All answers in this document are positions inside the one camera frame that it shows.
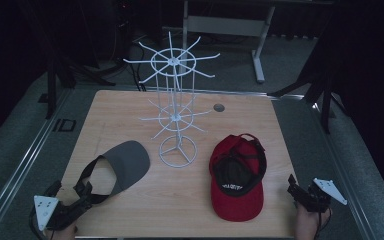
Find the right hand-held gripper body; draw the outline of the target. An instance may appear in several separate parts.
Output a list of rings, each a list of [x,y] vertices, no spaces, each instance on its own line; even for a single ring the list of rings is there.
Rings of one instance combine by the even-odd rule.
[[[332,180],[314,178],[312,184],[306,190],[301,191],[298,202],[308,212],[324,213],[329,209],[332,199],[342,205],[348,204]]]

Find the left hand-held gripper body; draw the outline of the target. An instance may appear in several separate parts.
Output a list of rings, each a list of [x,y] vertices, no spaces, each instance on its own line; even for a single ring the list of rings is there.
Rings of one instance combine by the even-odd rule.
[[[86,197],[81,197],[69,206],[65,206],[53,196],[35,195],[34,210],[40,231],[64,230],[86,213],[92,204]]]

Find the grey and black baseball cap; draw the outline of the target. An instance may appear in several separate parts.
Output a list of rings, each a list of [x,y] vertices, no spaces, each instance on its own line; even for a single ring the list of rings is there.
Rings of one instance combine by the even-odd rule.
[[[130,140],[111,148],[91,161],[82,171],[77,183],[80,181],[85,183],[84,180],[92,175],[99,160],[106,160],[110,164],[116,175],[116,181],[109,194],[93,193],[91,184],[91,204],[100,204],[107,198],[127,190],[141,180],[150,168],[150,158],[144,146],[137,141]]]

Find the red baseball cap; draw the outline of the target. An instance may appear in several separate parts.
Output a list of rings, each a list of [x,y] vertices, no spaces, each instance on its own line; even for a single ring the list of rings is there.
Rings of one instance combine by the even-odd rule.
[[[211,204],[224,220],[249,221],[264,204],[263,177],[267,170],[265,149],[249,133],[229,135],[210,157]]]

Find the white wire display rack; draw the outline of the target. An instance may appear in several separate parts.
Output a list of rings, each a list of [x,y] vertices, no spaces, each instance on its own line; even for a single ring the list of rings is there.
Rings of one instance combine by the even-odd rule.
[[[220,54],[197,57],[193,50],[200,43],[198,37],[189,46],[175,47],[172,43],[171,33],[168,33],[169,46],[162,50],[155,50],[142,43],[140,46],[152,52],[148,60],[127,60],[129,64],[147,64],[153,73],[138,82],[144,86],[150,80],[155,82],[156,99],[149,99],[149,103],[157,108],[155,117],[143,117],[142,121],[156,121],[160,130],[153,136],[157,139],[164,136],[157,155],[167,166],[183,168],[194,162],[198,155],[196,142],[186,132],[195,129],[203,132],[203,129],[195,124],[195,118],[210,113],[197,111],[195,100],[197,98],[196,78],[214,78],[199,71],[197,67],[203,61],[218,58]]]

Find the person's left hand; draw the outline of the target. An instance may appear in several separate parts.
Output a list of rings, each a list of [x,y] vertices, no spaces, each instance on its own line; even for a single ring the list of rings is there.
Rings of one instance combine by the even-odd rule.
[[[44,235],[46,236],[47,240],[75,240],[76,232],[77,227],[73,225],[60,231],[45,230]]]

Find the person's right hand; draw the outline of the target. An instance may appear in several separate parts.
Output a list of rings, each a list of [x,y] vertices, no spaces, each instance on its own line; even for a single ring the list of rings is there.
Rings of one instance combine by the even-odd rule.
[[[297,203],[295,240],[314,240],[322,227],[330,220],[331,214],[331,210],[324,213],[308,212],[301,203]]]

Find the black tripod stand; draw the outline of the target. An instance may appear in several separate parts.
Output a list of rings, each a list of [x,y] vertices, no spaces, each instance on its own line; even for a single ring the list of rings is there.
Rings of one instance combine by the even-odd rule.
[[[72,74],[72,70],[79,72],[100,85],[114,86],[114,83],[102,79],[96,73],[93,73],[84,66],[75,63],[69,57],[64,56],[61,53],[55,53],[48,59],[47,70],[47,93],[45,94],[47,103],[47,119],[50,119],[57,109],[56,79],[59,79],[64,87],[75,87],[76,80]]]
[[[328,64],[323,67],[305,66],[298,76],[298,79],[274,92],[268,93],[268,96],[280,98],[291,91],[298,89],[306,84],[310,87],[304,95],[304,100],[308,104],[314,105],[319,98],[322,98],[322,108],[320,115],[320,124],[326,134],[330,133],[329,116],[331,101],[334,101],[339,108],[346,113],[345,108],[339,103],[338,99],[333,96],[334,76],[338,71],[338,66]]]

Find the dark computer tower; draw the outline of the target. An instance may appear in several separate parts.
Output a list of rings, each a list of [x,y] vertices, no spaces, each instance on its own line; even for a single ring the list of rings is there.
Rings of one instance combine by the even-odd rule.
[[[112,0],[115,14],[116,54],[114,61],[124,65],[129,56],[136,15],[132,0]]]

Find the aluminium floor rail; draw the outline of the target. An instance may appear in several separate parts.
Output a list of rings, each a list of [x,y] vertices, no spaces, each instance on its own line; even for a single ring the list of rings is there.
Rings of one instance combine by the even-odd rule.
[[[384,180],[352,119],[340,107],[311,104],[333,158],[341,192],[363,240],[384,240]]]
[[[51,129],[54,126],[56,117],[70,94],[71,90],[69,89],[64,89],[61,92],[61,95],[57,98],[58,106],[54,110],[54,113],[43,122],[32,143],[29,145],[29,148],[24,153],[23,158],[20,160],[20,163],[14,169],[10,178],[3,186],[2,191],[0,192],[0,222],[5,216],[19,188],[29,173],[30,168],[33,166],[37,156],[44,146],[49,134],[51,133]]]

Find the grey metal desk frame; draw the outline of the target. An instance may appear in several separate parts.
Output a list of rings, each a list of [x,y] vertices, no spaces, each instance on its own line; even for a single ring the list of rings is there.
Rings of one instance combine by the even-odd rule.
[[[182,46],[186,47],[189,32],[224,34],[247,37],[257,37],[257,47],[251,51],[252,63],[257,83],[265,82],[263,65],[261,63],[262,50],[268,36],[272,18],[278,7],[330,8],[334,1],[323,0],[215,0],[223,4],[244,4],[245,6],[263,6],[267,11],[263,20],[241,18],[198,16],[189,13],[189,3],[206,0],[181,0],[183,2]]]

